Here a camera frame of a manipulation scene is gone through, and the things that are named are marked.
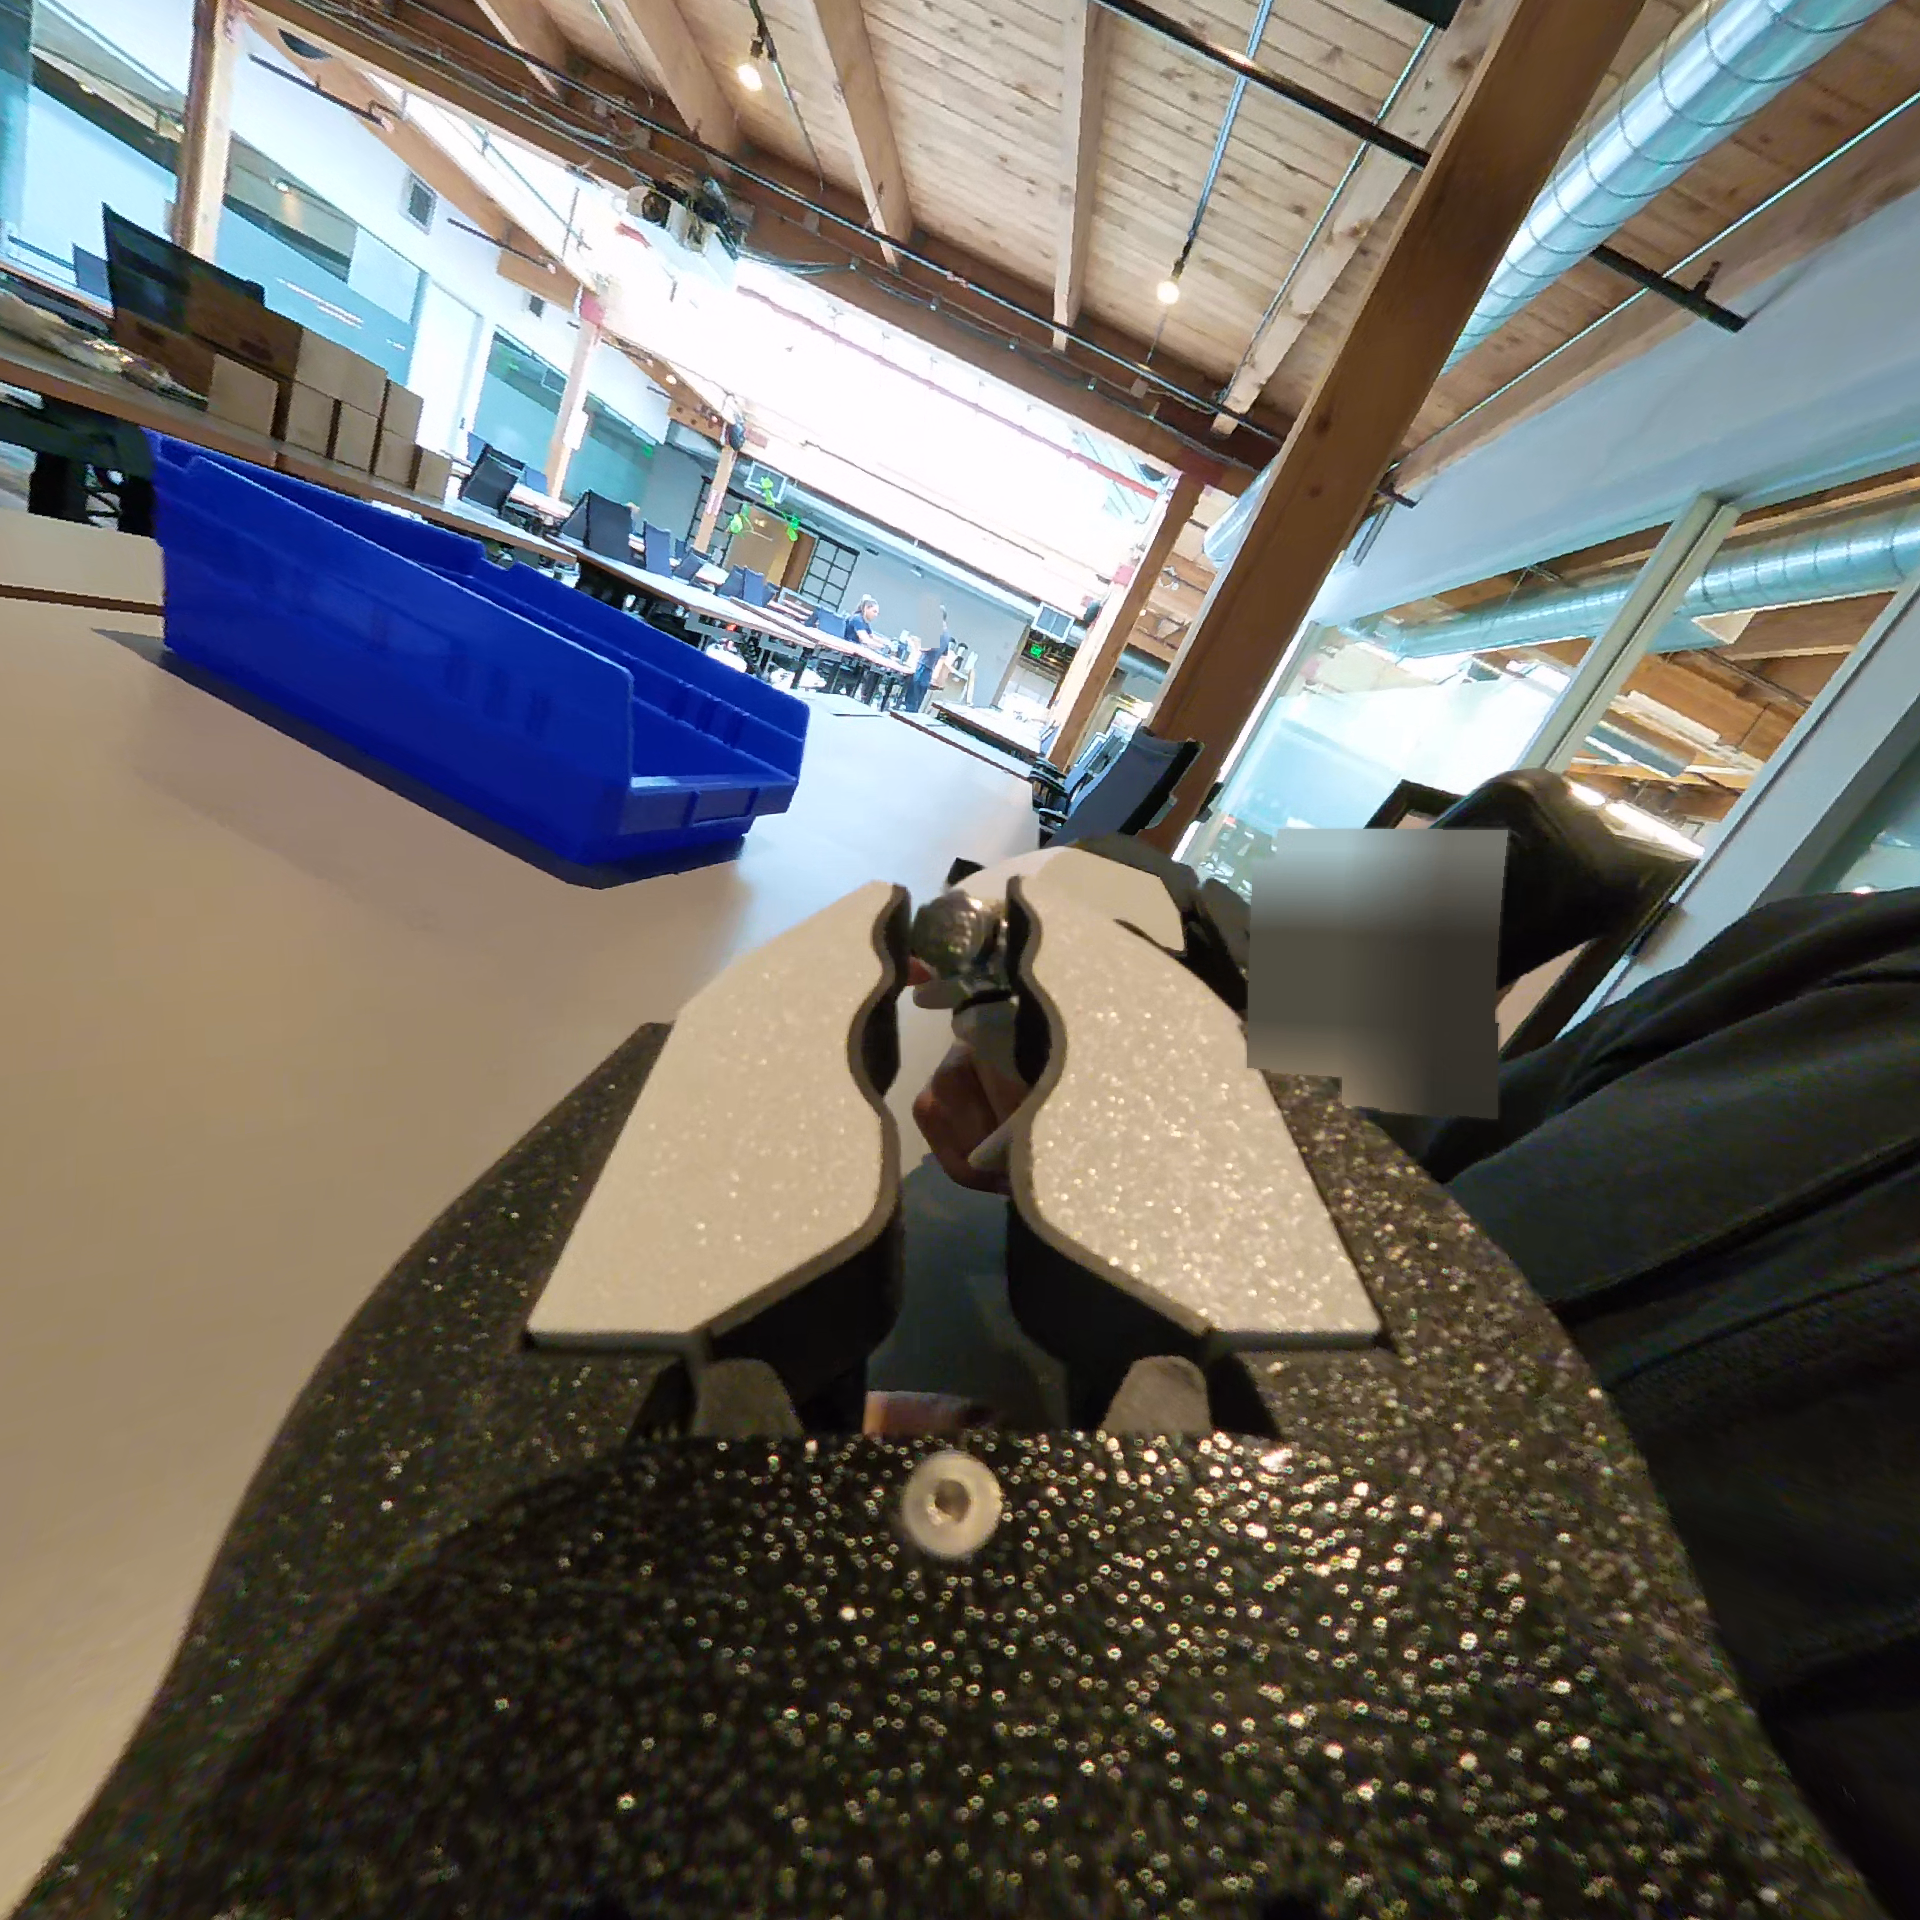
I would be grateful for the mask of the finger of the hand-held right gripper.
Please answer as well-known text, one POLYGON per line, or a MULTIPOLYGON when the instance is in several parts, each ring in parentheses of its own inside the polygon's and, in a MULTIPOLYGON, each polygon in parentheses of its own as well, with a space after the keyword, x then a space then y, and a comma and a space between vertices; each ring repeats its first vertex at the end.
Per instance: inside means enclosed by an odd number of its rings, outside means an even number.
POLYGON ((1064 891, 1178 958, 1227 1005, 1248 1003, 1253 917, 1222 879, 1152 846, 1040 847, 1007 857, 1006 878, 1064 891))

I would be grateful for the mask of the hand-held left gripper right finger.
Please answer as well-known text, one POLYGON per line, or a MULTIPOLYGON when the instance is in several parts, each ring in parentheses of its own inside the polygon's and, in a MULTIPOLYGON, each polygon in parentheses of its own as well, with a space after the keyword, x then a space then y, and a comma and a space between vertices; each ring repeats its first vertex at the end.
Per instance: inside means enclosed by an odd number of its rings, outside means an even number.
POLYGON ((1020 1219, 1222 1346, 1374 1346, 1378 1309, 1235 1010, 1076 900, 1021 900, 1047 1062, 1007 1145, 1020 1219))

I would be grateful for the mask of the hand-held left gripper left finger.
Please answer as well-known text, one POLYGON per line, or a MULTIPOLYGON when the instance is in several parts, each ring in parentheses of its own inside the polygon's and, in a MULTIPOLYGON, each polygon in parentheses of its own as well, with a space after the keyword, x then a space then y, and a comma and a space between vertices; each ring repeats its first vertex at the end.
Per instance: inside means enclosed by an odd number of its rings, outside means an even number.
POLYGON ((533 1341, 716 1341, 876 1243, 909 895, 866 883, 693 995, 531 1311, 533 1341))

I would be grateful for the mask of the steel hex bolt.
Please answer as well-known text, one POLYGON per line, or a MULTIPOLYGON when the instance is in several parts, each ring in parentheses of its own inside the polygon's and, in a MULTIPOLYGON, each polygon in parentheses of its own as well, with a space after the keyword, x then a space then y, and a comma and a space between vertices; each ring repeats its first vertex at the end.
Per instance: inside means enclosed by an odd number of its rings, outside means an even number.
POLYGON ((1006 900, 968 887, 925 900, 907 931, 915 1003, 957 1014, 1018 995, 1006 900))

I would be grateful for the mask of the blue plastic bin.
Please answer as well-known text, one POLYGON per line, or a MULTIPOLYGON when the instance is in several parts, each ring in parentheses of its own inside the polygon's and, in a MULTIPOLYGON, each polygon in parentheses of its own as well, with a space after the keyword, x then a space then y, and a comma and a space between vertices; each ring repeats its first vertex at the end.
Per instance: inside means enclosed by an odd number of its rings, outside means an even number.
POLYGON ((574 867, 786 812, 810 711, 479 542, 148 434, 164 642, 574 867))

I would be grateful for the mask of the person's right hand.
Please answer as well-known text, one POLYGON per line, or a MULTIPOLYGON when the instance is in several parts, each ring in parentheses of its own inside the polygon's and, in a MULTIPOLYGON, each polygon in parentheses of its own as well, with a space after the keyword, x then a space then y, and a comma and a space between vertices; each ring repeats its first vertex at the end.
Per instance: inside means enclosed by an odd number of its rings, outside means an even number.
POLYGON ((976 1164, 976 1154, 1026 1102, 1028 1086, 999 1073, 965 1041, 954 1041, 911 1102, 915 1122, 940 1170, 962 1188, 1006 1195, 1004 1164, 976 1164))

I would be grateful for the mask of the black office chair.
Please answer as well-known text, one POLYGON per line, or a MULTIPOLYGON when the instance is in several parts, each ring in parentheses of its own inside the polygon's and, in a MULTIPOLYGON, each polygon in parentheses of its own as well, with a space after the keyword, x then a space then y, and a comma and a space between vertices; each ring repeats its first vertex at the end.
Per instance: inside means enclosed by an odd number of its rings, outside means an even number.
POLYGON ((1197 753, 1194 738, 1154 737, 1139 726, 1127 737, 1107 733, 1067 772, 1037 762, 1031 788, 1040 847, 1149 827, 1197 753))

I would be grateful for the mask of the wooden pillar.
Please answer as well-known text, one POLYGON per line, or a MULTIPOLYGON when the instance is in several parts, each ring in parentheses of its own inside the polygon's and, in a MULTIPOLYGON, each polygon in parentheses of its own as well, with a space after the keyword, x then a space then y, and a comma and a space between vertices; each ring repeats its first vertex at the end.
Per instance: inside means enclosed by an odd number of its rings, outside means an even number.
POLYGON ((1181 843, 1639 11, 1518 3, 1478 61, 1148 719, 1197 740, 1149 846, 1181 843))

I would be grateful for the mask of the stack of cardboard boxes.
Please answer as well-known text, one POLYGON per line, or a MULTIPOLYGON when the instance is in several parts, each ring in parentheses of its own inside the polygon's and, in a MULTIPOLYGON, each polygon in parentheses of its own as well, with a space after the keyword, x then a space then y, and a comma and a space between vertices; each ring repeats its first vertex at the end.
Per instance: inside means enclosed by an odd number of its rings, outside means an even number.
POLYGON ((207 411, 398 490, 445 491, 419 441, 421 398, 384 367, 266 303, 261 291, 103 209, 112 339, 207 411))

